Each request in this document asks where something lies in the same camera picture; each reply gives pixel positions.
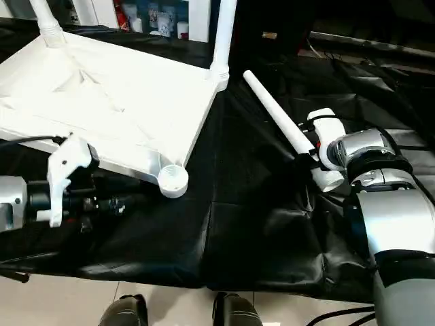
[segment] tiled floor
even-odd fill
[[[150,325],[211,326],[215,293],[208,289],[177,289],[126,282],[32,275],[27,284],[0,277],[1,326],[98,325],[106,307],[124,294],[141,293],[147,300]],[[360,304],[314,300],[272,293],[240,293],[255,304],[265,326],[304,326],[325,312]],[[346,326],[361,317],[342,316],[319,326]],[[374,321],[367,326],[375,326]]]

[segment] white pvc pipe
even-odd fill
[[[314,149],[313,144],[311,144],[304,133],[300,131],[299,127],[292,119],[290,119],[267,89],[264,88],[257,77],[250,70],[245,71],[243,77],[269,112],[279,129],[281,129],[287,140],[292,144],[293,148],[299,154],[309,153]],[[319,160],[317,155],[314,155],[313,158],[317,161]],[[343,176],[338,171],[322,171],[320,168],[314,168],[311,170],[311,173],[314,182],[316,182],[320,190],[323,192],[329,192],[330,190],[335,189],[344,181]]]
[[[30,0],[38,20],[39,30],[49,48],[59,48],[65,43],[62,29],[46,0]]]
[[[224,90],[228,85],[229,67],[228,58],[230,56],[232,28],[236,15],[237,0],[221,0],[219,10],[219,20],[217,22],[215,52],[213,63],[210,70],[221,81],[218,90]]]

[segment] red object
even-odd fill
[[[120,25],[120,29],[123,31],[129,31],[130,27],[128,26],[128,18],[125,13],[122,11],[120,0],[114,0],[116,19],[118,20],[118,25]]]

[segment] white bracket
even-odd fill
[[[62,223],[63,193],[71,183],[68,177],[77,168],[87,168],[92,162],[88,143],[78,136],[70,136],[57,151],[48,158],[47,180],[50,185],[50,227]]]

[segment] black plastic sheet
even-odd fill
[[[72,32],[200,67],[210,63],[208,46],[199,43],[103,27]],[[34,23],[0,20],[1,59],[36,35]],[[80,234],[76,223],[56,229],[35,223],[4,232],[0,268],[371,301],[371,269],[356,252],[341,207],[349,188],[319,192],[241,78],[244,69],[253,70],[295,122],[330,107],[388,128],[400,145],[434,146],[432,76],[314,58],[271,62],[251,54],[233,61],[230,85],[215,99],[187,165],[185,196],[169,200],[156,186],[143,184],[138,205],[122,218],[99,220],[89,234]],[[345,122],[345,128],[361,127]],[[15,146],[2,154],[12,159],[0,160],[1,174],[45,178],[46,153]],[[407,150],[404,155],[435,194],[432,152]],[[132,182],[103,170],[97,174]]]

